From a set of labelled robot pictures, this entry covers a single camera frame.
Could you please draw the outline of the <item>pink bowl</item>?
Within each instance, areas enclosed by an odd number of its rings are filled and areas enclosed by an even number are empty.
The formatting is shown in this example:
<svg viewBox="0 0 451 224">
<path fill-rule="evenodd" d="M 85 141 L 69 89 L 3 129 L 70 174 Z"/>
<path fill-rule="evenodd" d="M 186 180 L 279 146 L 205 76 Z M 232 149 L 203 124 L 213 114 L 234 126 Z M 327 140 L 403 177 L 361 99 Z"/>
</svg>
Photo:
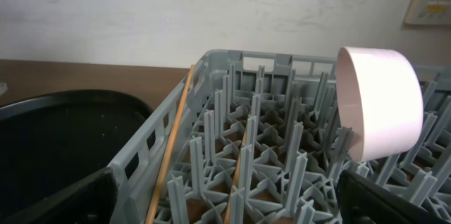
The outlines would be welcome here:
<svg viewBox="0 0 451 224">
<path fill-rule="evenodd" d="M 401 53 L 341 48 L 336 86 L 340 122 L 354 133 L 349 148 L 353 161 L 400 154 L 417 143 L 424 102 L 416 73 Z"/>
</svg>

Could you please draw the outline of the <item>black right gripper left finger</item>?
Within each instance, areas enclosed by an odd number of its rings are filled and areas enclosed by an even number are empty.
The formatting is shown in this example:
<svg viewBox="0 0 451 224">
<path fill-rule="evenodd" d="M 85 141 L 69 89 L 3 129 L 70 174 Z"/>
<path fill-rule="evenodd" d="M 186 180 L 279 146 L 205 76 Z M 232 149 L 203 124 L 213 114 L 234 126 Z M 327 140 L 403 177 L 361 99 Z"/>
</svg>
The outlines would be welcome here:
<svg viewBox="0 0 451 224">
<path fill-rule="evenodd" d="M 109 224 L 117 193 L 113 171 L 105 167 L 26 209 L 2 218 L 1 222 Z"/>
</svg>

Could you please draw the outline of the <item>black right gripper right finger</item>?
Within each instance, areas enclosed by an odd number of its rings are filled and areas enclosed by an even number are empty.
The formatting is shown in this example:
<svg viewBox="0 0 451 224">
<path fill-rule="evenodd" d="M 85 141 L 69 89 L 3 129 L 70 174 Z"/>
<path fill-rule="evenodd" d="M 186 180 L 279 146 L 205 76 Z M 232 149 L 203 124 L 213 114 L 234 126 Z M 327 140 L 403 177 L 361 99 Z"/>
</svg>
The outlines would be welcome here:
<svg viewBox="0 0 451 224">
<path fill-rule="evenodd" d="M 446 224 L 447 222 L 350 172 L 340 174 L 336 187 L 344 224 Z"/>
</svg>

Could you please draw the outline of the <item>wooden chopstick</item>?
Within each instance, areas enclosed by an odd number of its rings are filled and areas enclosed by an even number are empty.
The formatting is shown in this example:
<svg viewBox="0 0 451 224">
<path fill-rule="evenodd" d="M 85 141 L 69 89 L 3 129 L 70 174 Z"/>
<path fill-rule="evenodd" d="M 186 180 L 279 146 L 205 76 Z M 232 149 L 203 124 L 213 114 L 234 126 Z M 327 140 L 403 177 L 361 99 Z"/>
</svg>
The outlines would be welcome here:
<svg viewBox="0 0 451 224">
<path fill-rule="evenodd" d="M 158 176 L 158 178 L 156 180 L 154 192 L 153 192 L 153 195 L 152 195 L 152 200 L 150 202 L 148 213 L 147 213 L 147 217 L 146 217 L 145 222 L 144 222 L 145 224 L 152 224 L 153 221 L 154 221 L 156 210 L 158 208 L 159 200 L 160 200 L 160 197 L 161 197 L 161 192 L 163 190 L 163 186 L 164 186 L 164 183 L 165 183 L 165 180 L 166 180 L 166 176 L 167 176 L 167 172 L 168 172 L 168 166 L 169 166 L 169 163 L 170 163 L 170 160 L 171 160 L 171 155 L 172 155 L 172 152 L 173 152 L 173 148 L 174 148 L 174 145 L 175 145 L 176 138 L 178 136 L 180 122 L 181 122 L 181 119 L 183 117 L 183 111 L 184 111 L 184 108 L 185 108 L 185 105 L 186 105 L 186 101 L 187 101 L 187 94 L 189 92 L 190 84 L 191 84 L 191 81 L 192 81 L 192 77 L 194 75 L 194 68 L 195 68 L 195 65 L 191 65 L 190 71 L 188 73 L 188 76 L 187 76 L 187 79 L 186 79 L 186 82 L 185 82 L 185 86 L 183 88 L 183 93 L 182 93 L 181 98 L 180 98 L 180 102 L 179 102 L 179 105 L 178 105 L 177 113 L 175 115 L 175 120 L 174 120 L 174 123 L 173 123 L 173 127 L 171 129 L 171 133 L 169 135 L 168 142 L 167 142 L 167 145 L 166 145 L 166 149 L 165 149 L 165 152 L 164 152 L 164 155 L 163 155 L 163 159 L 162 159 L 162 162 L 161 162 L 161 167 L 160 167 L 160 170 L 159 170 L 159 176 Z"/>
<path fill-rule="evenodd" d="M 236 169 L 235 169 L 235 173 L 234 173 L 234 177 L 233 177 L 233 183 L 232 183 L 232 187 L 231 187 L 231 191 L 230 191 L 228 205 L 227 205 L 227 209 L 226 209 L 225 216 L 223 219 L 224 224 L 230 223 L 230 209 L 231 209 L 232 193 L 233 193 L 234 189 L 236 189 L 238 186 L 239 176 L 240 176 L 240 162 L 241 162 L 241 151 L 239 151 L 239 156 L 237 159 L 237 165 L 236 165 Z"/>
</svg>

